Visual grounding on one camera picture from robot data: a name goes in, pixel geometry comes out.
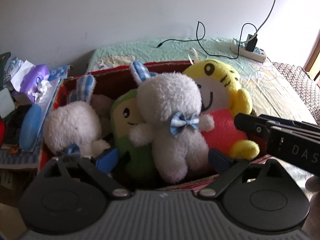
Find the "bunny ear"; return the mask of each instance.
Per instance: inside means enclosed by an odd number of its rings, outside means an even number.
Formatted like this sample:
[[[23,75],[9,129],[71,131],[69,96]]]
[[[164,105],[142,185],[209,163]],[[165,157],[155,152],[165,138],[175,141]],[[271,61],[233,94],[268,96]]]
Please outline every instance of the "bunny ear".
[[[156,75],[156,73],[149,72],[148,68],[138,61],[132,62],[129,68],[133,79],[138,85]]]
[[[90,103],[96,80],[92,75],[84,75],[77,79],[76,89],[67,97],[67,102],[84,101]]]

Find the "stuffed toy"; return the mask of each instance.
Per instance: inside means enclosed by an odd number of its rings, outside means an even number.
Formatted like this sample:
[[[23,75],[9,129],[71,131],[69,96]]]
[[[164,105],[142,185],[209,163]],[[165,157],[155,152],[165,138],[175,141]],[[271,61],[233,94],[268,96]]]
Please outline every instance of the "stuffed toy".
[[[86,102],[75,101],[52,110],[44,123],[44,142],[55,155],[79,150],[81,156],[98,156],[110,145],[101,139],[100,120]]]
[[[137,106],[146,123],[134,125],[129,139],[135,147],[152,143],[160,176],[168,183],[184,179],[188,169],[208,169],[208,146],[200,131],[210,131],[210,115],[199,117],[201,95],[196,83],[181,73],[150,73],[139,62],[130,65],[138,84]]]
[[[81,156],[97,156],[110,145],[102,138],[111,133],[108,113],[111,99],[93,95],[95,78],[85,75],[77,79],[76,89],[67,97],[68,104],[52,110],[44,124],[44,142],[53,154],[71,154],[80,151]],[[99,105],[97,101],[105,100]],[[94,101],[96,109],[90,106]],[[106,118],[101,127],[101,118]]]
[[[102,138],[111,134],[110,110],[113,100],[105,95],[94,95],[96,80],[92,75],[84,75],[77,79],[76,89],[72,90],[68,97],[67,103],[75,101],[84,101],[91,104],[100,119],[102,128]]]
[[[143,120],[136,102],[137,90],[133,89],[120,96],[111,108],[111,127],[116,147],[120,156],[129,152],[131,160],[125,166],[125,170],[133,179],[143,183],[152,180],[157,174],[151,155],[151,144],[135,147],[129,141],[129,130]]]
[[[215,129],[202,133],[209,148],[217,148],[232,158],[255,158],[259,146],[233,123],[238,113],[252,111],[252,99],[241,88],[239,73],[228,64],[210,59],[195,61],[183,74],[193,78],[200,89],[202,114],[210,114],[215,120]]]

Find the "gray cable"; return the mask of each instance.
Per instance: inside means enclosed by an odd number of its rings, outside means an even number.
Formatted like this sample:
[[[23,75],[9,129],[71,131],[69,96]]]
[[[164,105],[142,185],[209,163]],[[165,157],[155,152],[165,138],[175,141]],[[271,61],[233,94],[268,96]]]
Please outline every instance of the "gray cable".
[[[249,41],[253,40],[253,39],[255,38],[255,36],[257,36],[257,33],[258,33],[258,31],[261,29],[261,27],[262,27],[262,26],[266,23],[266,21],[269,19],[269,16],[270,16],[270,14],[271,14],[271,12],[272,12],[272,10],[273,10],[273,7],[275,6],[275,3],[276,3],[276,0],[273,1],[273,5],[272,5],[272,7],[271,7],[271,10],[270,10],[267,18],[264,20],[264,22],[260,25],[260,27],[257,29],[257,31],[255,32],[255,34],[254,34],[251,38],[247,39],[246,41],[237,41],[237,40],[236,40],[236,41],[243,43],[243,42],[249,42]]]

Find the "power strip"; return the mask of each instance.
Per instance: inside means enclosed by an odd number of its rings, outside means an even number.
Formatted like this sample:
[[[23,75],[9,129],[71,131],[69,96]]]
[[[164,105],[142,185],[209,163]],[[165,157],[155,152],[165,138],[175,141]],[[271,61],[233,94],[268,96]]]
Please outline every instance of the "power strip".
[[[238,46],[239,46],[239,43],[235,39],[233,39],[231,41],[232,52],[238,54]],[[247,51],[247,50],[245,50],[244,43],[240,43],[239,55],[244,56],[244,57],[248,57],[248,58],[252,58],[252,59],[254,59],[258,62],[261,62],[261,63],[265,63],[265,61],[267,60],[267,55],[263,49],[259,49],[258,47],[255,47],[253,52]]]

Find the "human hand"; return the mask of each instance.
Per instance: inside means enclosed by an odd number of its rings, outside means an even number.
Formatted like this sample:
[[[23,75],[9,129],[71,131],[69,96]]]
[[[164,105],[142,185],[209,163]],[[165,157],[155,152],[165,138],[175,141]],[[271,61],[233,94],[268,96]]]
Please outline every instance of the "human hand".
[[[310,200],[310,212],[302,229],[314,239],[320,239],[320,178],[313,176],[308,179],[306,189],[315,193]]]

